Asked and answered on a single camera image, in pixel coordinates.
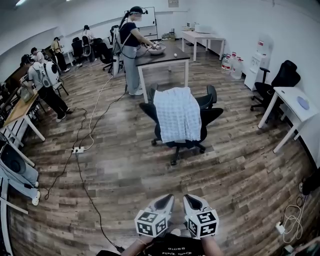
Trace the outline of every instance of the dark table top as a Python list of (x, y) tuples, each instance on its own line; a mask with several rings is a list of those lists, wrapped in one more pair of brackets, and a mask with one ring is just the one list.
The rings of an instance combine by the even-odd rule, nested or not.
[[(160, 45), (161, 47), (166, 47), (163, 54), (151, 55), (150, 52), (147, 52), (145, 55), (136, 58), (136, 66), (190, 59), (189, 55), (180, 50), (173, 42), (165, 41), (164, 44), (165, 45)], [(136, 55), (140, 56), (144, 54), (146, 50), (145, 47), (141, 46)]]

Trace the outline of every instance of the blue checkered towel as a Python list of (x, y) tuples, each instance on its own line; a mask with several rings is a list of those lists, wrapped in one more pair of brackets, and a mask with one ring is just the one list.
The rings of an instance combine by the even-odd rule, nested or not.
[(153, 103), (163, 143), (200, 140), (200, 107), (189, 87), (156, 91)]

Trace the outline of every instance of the black pants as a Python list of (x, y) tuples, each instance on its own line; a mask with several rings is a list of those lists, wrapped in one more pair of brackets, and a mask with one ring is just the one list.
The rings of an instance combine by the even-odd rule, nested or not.
[(56, 58), (58, 59), (58, 65), (62, 71), (65, 71), (67, 69), (67, 64), (65, 61), (65, 57), (61, 52), (58, 52), (55, 54)]
[(320, 168), (316, 170), (309, 178), (305, 180), (302, 186), (302, 193), (306, 196), (310, 192), (320, 187)]
[(62, 119), (66, 111), (68, 109), (66, 103), (58, 96), (56, 95), (54, 89), (52, 86), (50, 87), (42, 87), (38, 94), (42, 100), (44, 100), (45, 103), (49, 105), (50, 108), (52, 108), (57, 113), (57, 118)]

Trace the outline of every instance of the power strip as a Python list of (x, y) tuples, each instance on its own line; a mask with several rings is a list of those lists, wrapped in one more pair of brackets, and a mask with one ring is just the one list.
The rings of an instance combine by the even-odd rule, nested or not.
[(71, 149), (72, 154), (82, 154), (83, 152), (85, 152), (85, 147), (81, 146), (81, 147), (75, 147)]

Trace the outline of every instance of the white table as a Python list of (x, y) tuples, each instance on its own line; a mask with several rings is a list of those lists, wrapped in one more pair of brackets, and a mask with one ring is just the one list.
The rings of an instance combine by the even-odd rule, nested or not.
[[(292, 136), (292, 134), (297, 130), (298, 128), (302, 128), (303, 125), (306, 123), (306, 121), (313, 116), (317, 115), (319, 113), (318, 108), (308, 99), (308, 97), (298, 88), (296, 87), (274, 87), (275, 93), (272, 97), (272, 100), (264, 113), (258, 128), (262, 128), (272, 110), (274, 107), (276, 100), (278, 97), (287, 105), (288, 110), (291, 110), (296, 117), (299, 119), (297, 123), (294, 123), (292, 128), (289, 130), (287, 135), (281, 140), (278, 146), (273, 150), (274, 153), (277, 153), (279, 149), (289, 140), (289, 138)], [(297, 100), (297, 97), (300, 96), (303, 99), (307, 100), (309, 102), (309, 109), (304, 109)], [(283, 120), (286, 115), (288, 114), (288, 110), (282, 115), (281, 120)]]
[(135, 65), (138, 68), (140, 82), (143, 91), (144, 102), (148, 103), (147, 89), (145, 84), (145, 79), (143, 75), (143, 69), (145, 68), (156, 68), (156, 67), (168, 67), (171, 70), (172, 64), (184, 63), (184, 86), (188, 86), (189, 82), (189, 55), (182, 52), (178, 47), (176, 47), (172, 42), (165, 42), (166, 49), (161, 55), (150, 55), (149, 52), (145, 53), (143, 56), (135, 59)]
[(219, 52), (219, 60), (222, 59), (225, 50), (226, 39), (217, 37), (214, 34), (198, 33), (195, 31), (182, 31), (182, 51), (185, 51), (185, 40), (194, 44), (193, 48), (193, 61), (197, 58), (197, 42), (206, 40), (205, 51), (208, 51), (208, 45), (211, 45), (211, 40), (221, 41), (221, 47)]

